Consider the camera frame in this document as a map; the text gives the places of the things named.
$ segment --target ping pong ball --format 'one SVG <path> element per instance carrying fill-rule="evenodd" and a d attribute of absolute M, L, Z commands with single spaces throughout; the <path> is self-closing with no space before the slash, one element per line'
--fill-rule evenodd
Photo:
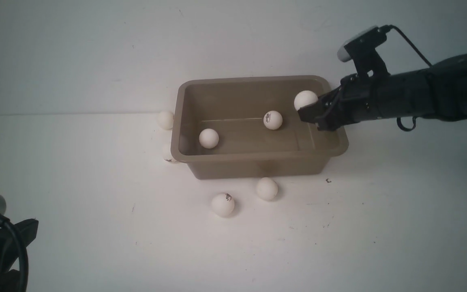
<path fill-rule="evenodd" d="M 201 146 L 212 149 L 219 143 L 219 134 L 213 129 L 204 129 L 199 135 L 199 144 Z"/>
<path fill-rule="evenodd" d="M 318 101 L 318 96 L 311 90 L 304 90 L 295 96 L 295 109 L 298 111 L 306 105 L 312 105 Z"/>
<path fill-rule="evenodd" d="M 226 217 L 232 213 L 235 207 L 235 201 L 233 200 L 232 196 L 226 193 L 221 193 L 215 196 L 212 199 L 211 207 L 212 211 L 215 214 Z"/>
<path fill-rule="evenodd" d="M 162 111 L 158 113 L 158 116 L 156 117 L 156 122 L 158 123 L 158 126 L 160 126 L 160 128 L 164 130 L 170 130 L 174 125 L 174 114 L 169 111 Z"/>
<path fill-rule="evenodd" d="M 269 111 L 264 115 L 264 125 L 270 130 L 276 130 L 282 126 L 282 115 L 278 111 Z"/>
<path fill-rule="evenodd" d="M 261 178 L 255 187 L 255 192 L 259 198 L 271 201 L 278 193 L 278 185 L 269 177 Z"/>

